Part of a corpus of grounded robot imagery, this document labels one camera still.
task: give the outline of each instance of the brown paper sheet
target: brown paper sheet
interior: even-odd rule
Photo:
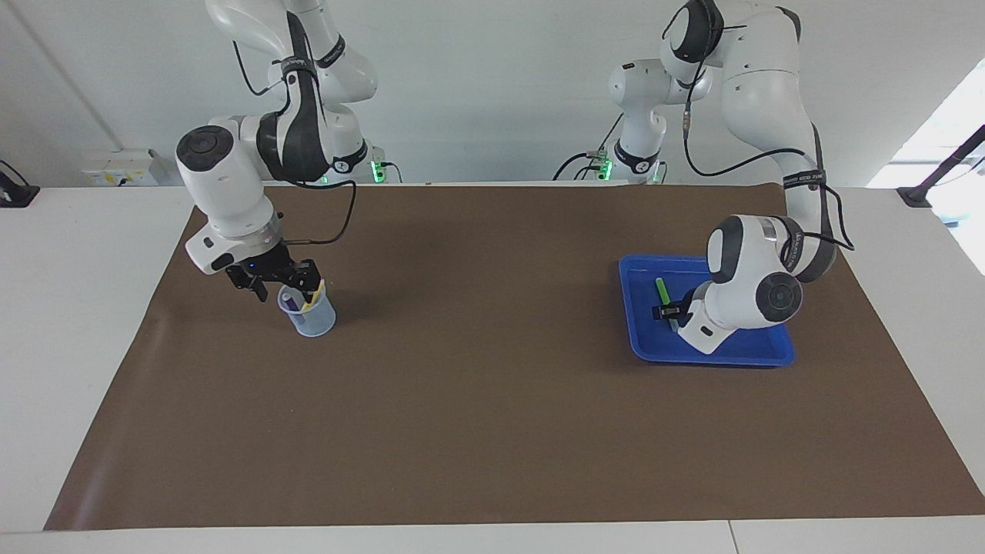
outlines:
[[[293,239],[333,234],[348,193],[269,190]],[[633,356],[622,256],[702,255],[783,207],[774,185],[364,188],[341,242],[294,252],[339,313],[315,340],[180,245],[46,528],[985,514],[843,260],[792,368]]]

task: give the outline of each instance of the pen holder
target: pen holder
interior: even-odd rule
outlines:
[[[301,336],[315,338],[332,330],[336,316],[327,293],[319,294],[307,308],[304,303],[304,295],[291,287],[282,287],[277,294],[277,306],[288,315]]]

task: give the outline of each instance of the blue tray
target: blue tray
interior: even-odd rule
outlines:
[[[736,331],[714,354],[706,356],[672,331],[667,321],[653,318],[653,308],[661,305],[656,279],[662,277],[671,299],[680,300],[691,289],[711,280],[704,258],[630,255],[620,261],[619,273],[629,342],[632,351],[643,360],[749,368],[784,368],[794,363],[796,354],[786,325]]]

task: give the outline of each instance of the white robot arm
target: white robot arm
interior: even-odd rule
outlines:
[[[366,100],[376,82],[365,58],[346,48],[322,1],[294,0],[286,6],[282,0],[206,0],[226,35],[276,58],[286,104],[262,116],[219,117],[181,139],[176,149],[181,177],[209,217],[185,247],[203,272],[226,271],[237,288],[254,292],[261,302],[267,299],[264,283],[284,283],[310,300],[321,280],[313,261],[292,260],[281,216],[262,181],[315,188],[355,183],[351,176],[372,150],[350,110],[337,104],[331,120],[326,116],[326,97],[338,103]],[[339,146],[353,148],[353,154],[337,158]],[[345,180],[308,184],[332,170]]]
[[[711,73],[704,72],[694,86],[700,100],[711,88]],[[684,104],[690,81],[682,84],[664,69],[658,59],[634,60],[613,70],[609,96],[623,110],[623,133],[608,147],[612,161],[610,178],[642,184],[653,178],[667,134],[667,119],[657,112],[661,105]]]
[[[800,20],[783,8],[731,0],[689,0],[668,26],[661,60],[679,83],[704,67],[721,67],[722,113],[736,137],[770,156],[784,176],[788,217],[733,216],[708,243],[712,281],[688,294],[681,336],[711,354],[737,329],[789,320],[803,301],[802,283],[834,263],[831,216],[840,206],[826,185],[821,141],[800,97]],[[690,103],[685,101],[685,149]]]

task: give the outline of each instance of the green indicator light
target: green indicator light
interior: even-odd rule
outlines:
[[[377,183],[380,183],[380,182],[383,182],[384,180],[386,180],[386,170],[380,164],[378,164],[377,162],[370,162],[370,163],[372,164],[372,176],[373,176],[373,179]]]
[[[612,160],[606,160],[606,164],[602,166],[602,170],[599,172],[599,180],[609,180],[613,174],[613,163]]]
[[[662,175],[660,175],[660,168],[663,168],[664,169],[664,173]],[[666,181],[667,180],[667,172],[669,170],[670,170],[670,167],[667,164],[661,162],[659,165],[657,165],[657,171],[653,172],[653,178],[651,179],[650,182],[661,183],[661,182]]]

